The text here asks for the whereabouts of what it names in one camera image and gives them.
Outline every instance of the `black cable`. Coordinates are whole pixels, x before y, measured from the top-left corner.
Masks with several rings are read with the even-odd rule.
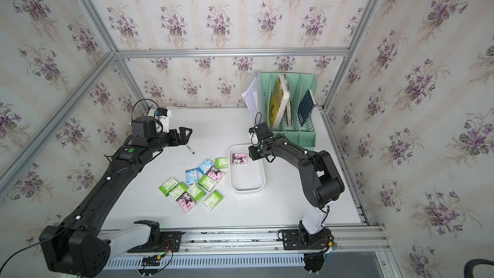
[[[261,112],[257,112],[257,114],[255,115],[255,119],[254,119],[254,124],[257,126],[261,123],[261,120],[262,120],[262,114]]]
[[[160,107],[160,106],[159,106],[156,102],[154,102],[154,101],[153,101],[153,100],[151,100],[151,99],[141,99],[141,100],[137,101],[137,102],[134,104],[134,106],[132,107],[132,112],[130,113],[130,121],[132,121],[132,120],[134,119],[134,108],[135,108],[135,106],[136,106],[139,102],[144,101],[144,100],[149,100],[149,101],[153,102],[154,104],[156,104],[156,106],[157,106],[158,108]]]
[[[70,224],[67,228],[65,228],[65,230],[64,230],[64,231],[62,231],[62,232],[60,232],[60,233],[57,233],[57,234],[53,235],[51,238],[48,238],[48,239],[45,239],[45,240],[39,241],[39,242],[37,242],[36,244],[32,244],[32,245],[30,245],[30,246],[27,246],[27,247],[25,247],[25,248],[22,248],[21,250],[19,250],[19,251],[17,251],[17,252],[15,252],[15,253],[13,253],[13,254],[12,254],[12,255],[11,255],[11,256],[7,259],[7,261],[5,261],[5,262],[3,263],[2,267],[0,268],[0,275],[2,274],[2,271],[3,271],[3,268],[5,267],[5,265],[7,265],[7,262],[9,262],[9,261],[10,261],[10,259],[12,259],[12,258],[13,258],[13,257],[17,254],[17,253],[19,253],[19,252],[21,252],[21,251],[24,251],[24,250],[26,250],[26,249],[29,249],[29,248],[31,248],[31,247],[37,246],[37,245],[39,245],[39,244],[42,244],[42,243],[44,243],[45,241],[49,241],[49,240],[51,240],[51,239],[53,239],[53,238],[56,238],[57,236],[59,236],[59,235],[61,235],[61,234],[65,234],[65,233],[69,230],[69,227],[71,227],[71,225],[73,225],[73,224],[74,224],[74,222],[72,222],[72,223],[71,223],[71,224]]]
[[[473,268],[479,264],[494,265],[494,262],[486,259],[473,259],[466,262],[465,268],[463,269],[463,274],[465,278],[474,278]]]

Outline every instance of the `book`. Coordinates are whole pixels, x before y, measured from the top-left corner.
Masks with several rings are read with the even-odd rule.
[[[316,101],[314,100],[314,95],[312,94],[312,90],[309,89],[298,105],[297,115],[300,126],[305,124],[315,105]]]
[[[287,82],[287,89],[288,92],[290,92],[290,84]],[[290,97],[288,98],[287,102],[287,108],[285,110],[285,113],[287,114],[287,126],[291,127],[292,126],[292,94],[290,94]]]
[[[269,100],[269,126],[271,129],[278,129],[280,122],[283,119],[283,113],[287,107],[290,92],[287,88],[287,80],[283,74],[278,74],[274,86],[273,94]]]

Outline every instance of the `white paper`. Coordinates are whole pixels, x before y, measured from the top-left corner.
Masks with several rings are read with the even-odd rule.
[[[250,116],[254,121],[254,124],[266,121],[266,103],[264,102],[264,90],[262,88],[260,70],[256,70],[255,77],[252,83],[249,85],[247,90],[242,94],[244,98],[245,105],[249,109]]]

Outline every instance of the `cartoon character print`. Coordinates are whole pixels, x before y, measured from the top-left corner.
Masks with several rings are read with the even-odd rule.
[[[215,182],[219,182],[219,180],[223,177],[223,173],[220,170],[212,167],[209,172],[207,172],[207,176],[214,179]]]
[[[188,212],[192,207],[196,206],[191,196],[188,193],[184,193],[178,200],[178,204],[182,207],[184,212]]]
[[[233,164],[247,163],[246,153],[234,153],[233,154]]]

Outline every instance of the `white plastic tray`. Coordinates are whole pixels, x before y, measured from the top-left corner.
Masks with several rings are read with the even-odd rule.
[[[262,159],[252,160],[249,157],[249,146],[243,144],[233,146],[228,152],[228,164],[230,165],[230,186],[238,194],[252,194],[260,191],[266,184],[264,165]],[[247,163],[233,164],[233,154],[238,152],[247,153]]]

